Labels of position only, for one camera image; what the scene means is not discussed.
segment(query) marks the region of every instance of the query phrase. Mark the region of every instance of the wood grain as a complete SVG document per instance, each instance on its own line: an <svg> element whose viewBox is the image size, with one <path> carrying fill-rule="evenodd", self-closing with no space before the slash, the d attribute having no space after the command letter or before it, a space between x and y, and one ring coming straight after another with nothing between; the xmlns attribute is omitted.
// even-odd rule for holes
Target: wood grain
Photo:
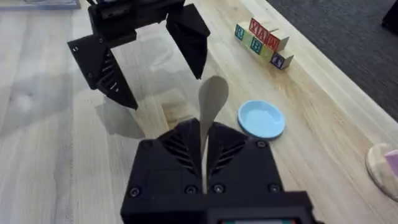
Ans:
<svg viewBox="0 0 398 224"><path fill-rule="evenodd" d="M239 129L246 100L285 115L271 142L287 190L306 190L325 223L397 223L398 204L373 184L365 153L398 148L398 124L263 0L193 1L211 35L203 79L195 80L165 22L113 49L139 109L91 91L66 42L91 32L83 10L0 14L0 223L121 223L136 147L199 116L200 85L229 85L216 117ZM238 22L268 17L290 36L295 57L278 70L234 37Z"/></svg>

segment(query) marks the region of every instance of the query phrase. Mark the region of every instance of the light blue bowl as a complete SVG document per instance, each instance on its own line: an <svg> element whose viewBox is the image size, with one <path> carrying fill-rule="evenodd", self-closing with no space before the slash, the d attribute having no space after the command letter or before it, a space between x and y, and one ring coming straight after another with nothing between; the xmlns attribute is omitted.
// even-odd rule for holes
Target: light blue bowl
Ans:
<svg viewBox="0 0 398 224"><path fill-rule="evenodd" d="M261 100L245 102L238 110L238 122L246 132L259 138L274 139L285 129L284 115Z"/></svg>

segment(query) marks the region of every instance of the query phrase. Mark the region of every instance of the gray carpet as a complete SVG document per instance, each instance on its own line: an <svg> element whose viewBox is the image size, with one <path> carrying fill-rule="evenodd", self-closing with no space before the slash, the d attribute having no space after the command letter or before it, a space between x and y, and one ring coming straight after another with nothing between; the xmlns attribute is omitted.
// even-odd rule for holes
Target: gray carpet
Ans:
<svg viewBox="0 0 398 224"><path fill-rule="evenodd" d="M398 121L398 35L380 24L395 0L268 0Z"/></svg>

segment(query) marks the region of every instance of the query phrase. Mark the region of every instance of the stacked wooden blocks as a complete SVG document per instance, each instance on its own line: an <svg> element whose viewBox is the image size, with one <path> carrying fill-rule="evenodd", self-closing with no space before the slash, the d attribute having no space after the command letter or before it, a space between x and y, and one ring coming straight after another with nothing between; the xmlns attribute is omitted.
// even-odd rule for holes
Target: stacked wooden blocks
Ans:
<svg viewBox="0 0 398 224"><path fill-rule="evenodd" d="M250 22L236 24L235 36L262 60L279 69L288 67L293 59L293 54L285 50L289 36L264 19L253 17Z"/></svg>

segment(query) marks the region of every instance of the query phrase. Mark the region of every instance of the screw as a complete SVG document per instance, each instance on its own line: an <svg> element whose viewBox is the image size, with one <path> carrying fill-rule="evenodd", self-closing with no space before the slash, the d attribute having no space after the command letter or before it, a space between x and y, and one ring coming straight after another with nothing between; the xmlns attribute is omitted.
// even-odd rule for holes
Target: screw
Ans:
<svg viewBox="0 0 398 224"><path fill-rule="evenodd" d="M259 147L261 149L265 148L267 146L267 143L265 141L257 141L256 144L257 144L257 147Z"/></svg>
<svg viewBox="0 0 398 224"><path fill-rule="evenodd" d="M272 193L280 192L280 187L277 184L269 184L268 190Z"/></svg>
<svg viewBox="0 0 398 224"><path fill-rule="evenodd" d="M144 142L142 142L142 147L144 149L149 149L150 147L152 147L152 141L144 141Z"/></svg>
<svg viewBox="0 0 398 224"><path fill-rule="evenodd" d="M185 188L185 193L186 193L186 194L189 194L189 195L196 194L197 191L198 191L198 189L197 189L194 185L188 185L188 186Z"/></svg>
<svg viewBox="0 0 398 224"><path fill-rule="evenodd" d="M223 185L221 185L221 184L215 184L213 186L213 191L216 194L221 194L221 193L225 192L225 187Z"/></svg>
<svg viewBox="0 0 398 224"><path fill-rule="evenodd" d="M132 196L132 197L138 197L140 195L140 193L141 193L141 191L139 190L138 187L133 187L130 190L130 196Z"/></svg>

